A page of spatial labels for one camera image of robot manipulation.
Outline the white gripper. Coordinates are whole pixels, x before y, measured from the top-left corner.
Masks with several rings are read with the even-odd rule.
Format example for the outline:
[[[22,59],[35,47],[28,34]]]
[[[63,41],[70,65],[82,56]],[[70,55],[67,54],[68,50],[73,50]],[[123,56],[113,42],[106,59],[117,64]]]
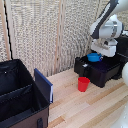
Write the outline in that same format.
[[[115,39],[94,39],[91,49],[107,57],[113,57],[116,52],[117,41]]]

